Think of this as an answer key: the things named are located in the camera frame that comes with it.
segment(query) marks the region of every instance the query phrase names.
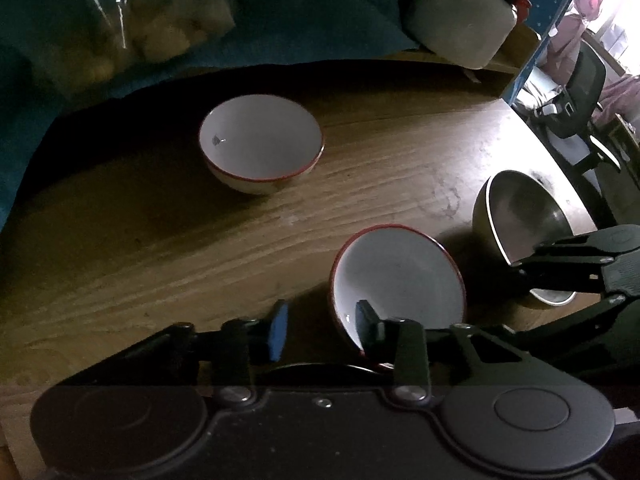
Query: stainless steel bowl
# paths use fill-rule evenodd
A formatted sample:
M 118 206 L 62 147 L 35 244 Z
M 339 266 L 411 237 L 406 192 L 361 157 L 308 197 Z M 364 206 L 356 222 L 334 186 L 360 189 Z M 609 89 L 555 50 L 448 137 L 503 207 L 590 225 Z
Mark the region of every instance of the stainless steel bowl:
M 510 170 L 484 184 L 474 206 L 473 230 L 498 266 L 531 256 L 541 242 L 574 234 L 548 191 L 530 176 Z M 575 292 L 539 288 L 530 293 L 551 306 L 567 304 L 575 297 Z

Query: white bowl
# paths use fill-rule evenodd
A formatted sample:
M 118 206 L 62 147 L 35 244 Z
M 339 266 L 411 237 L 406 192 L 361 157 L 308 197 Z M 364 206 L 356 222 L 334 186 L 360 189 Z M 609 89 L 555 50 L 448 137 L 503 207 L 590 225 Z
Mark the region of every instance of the white bowl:
M 273 95 L 244 95 L 207 115 L 200 148 L 224 184 L 244 193 L 270 194 L 313 169 L 324 135 L 299 104 Z
M 465 317 L 465 286 L 454 261 L 436 240 L 403 225 L 351 237 L 334 261 L 330 286 L 334 318 L 360 350 L 360 300 L 380 319 L 413 319 L 425 328 L 447 328 Z

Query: plastic bag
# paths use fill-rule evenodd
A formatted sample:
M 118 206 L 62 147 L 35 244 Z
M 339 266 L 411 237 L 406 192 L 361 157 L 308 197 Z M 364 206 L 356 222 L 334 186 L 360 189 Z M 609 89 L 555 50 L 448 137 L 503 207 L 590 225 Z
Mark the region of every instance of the plastic bag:
M 0 9 L 4 2 L 12 14 L 0 40 L 32 62 L 37 81 L 66 96 L 134 64 L 180 56 L 235 26 L 229 0 L 0 0 Z

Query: metal bolt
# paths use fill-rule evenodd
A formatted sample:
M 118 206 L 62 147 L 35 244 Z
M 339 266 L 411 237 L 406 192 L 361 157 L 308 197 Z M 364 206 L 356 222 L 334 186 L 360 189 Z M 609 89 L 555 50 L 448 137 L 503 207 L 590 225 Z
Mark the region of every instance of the metal bolt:
M 427 398 L 427 392 L 421 386 L 396 386 L 394 395 L 405 404 L 417 404 Z
M 246 386 L 225 386 L 220 390 L 220 399 L 229 404 L 242 404 L 252 397 L 252 392 Z
M 314 399 L 314 404 L 318 408 L 330 408 L 334 405 L 330 399 L 325 399 L 324 397 L 316 397 Z

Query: table surface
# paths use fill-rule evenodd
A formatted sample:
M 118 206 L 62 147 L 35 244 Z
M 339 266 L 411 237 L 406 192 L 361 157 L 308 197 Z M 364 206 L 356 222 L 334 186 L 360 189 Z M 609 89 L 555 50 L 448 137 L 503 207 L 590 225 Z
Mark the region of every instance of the table surface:
M 260 67 L 58 121 L 0 235 L 0 422 L 23 477 L 42 468 L 27 423 L 36 392 L 174 321 L 214 330 L 285 298 L 286 362 L 356 360 L 331 324 L 326 282 L 362 228 L 398 222 L 432 235 L 468 285 L 482 266 L 470 249 L 476 195 L 492 174 L 515 169 L 556 197 L 576 233 L 592 230 L 552 157 L 494 97 L 492 76 L 481 78 L 384 61 Z M 249 92 L 295 99 L 326 134 L 308 178 L 268 197 L 218 183 L 197 146 L 206 112 Z M 469 293 L 472 321 L 517 329 L 597 299 L 537 310 Z

